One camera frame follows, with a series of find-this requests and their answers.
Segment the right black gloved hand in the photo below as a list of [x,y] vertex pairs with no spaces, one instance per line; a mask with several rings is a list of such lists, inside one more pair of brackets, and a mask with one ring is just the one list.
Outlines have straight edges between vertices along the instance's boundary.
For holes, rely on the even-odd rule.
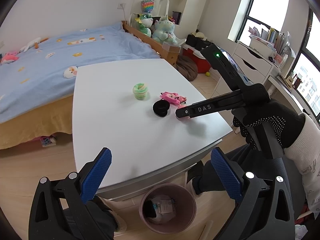
[[299,137],[307,117],[305,113],[297,114],[277,100],[272,99],[262,109],[254,110],[253,113],[245,116],[243,122],[234,117],[233,125],[240,129],[240,133],[247,144],[256,150],[256,143],[247,129],[268,122],[273,128],[280,146],[289,148]]

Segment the right forearm white sleeve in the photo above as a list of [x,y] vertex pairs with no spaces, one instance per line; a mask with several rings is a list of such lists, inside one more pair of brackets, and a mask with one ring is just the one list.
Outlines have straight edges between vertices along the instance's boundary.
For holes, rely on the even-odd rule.
[[285,155],[291,159],[300,174],[308,201],[309,210],[314,216],[319,215],[319,154],[320,154],[320,133],[313,120],[305,113],[300,117],[305,118],[303,129],[295,142],[284,150]]

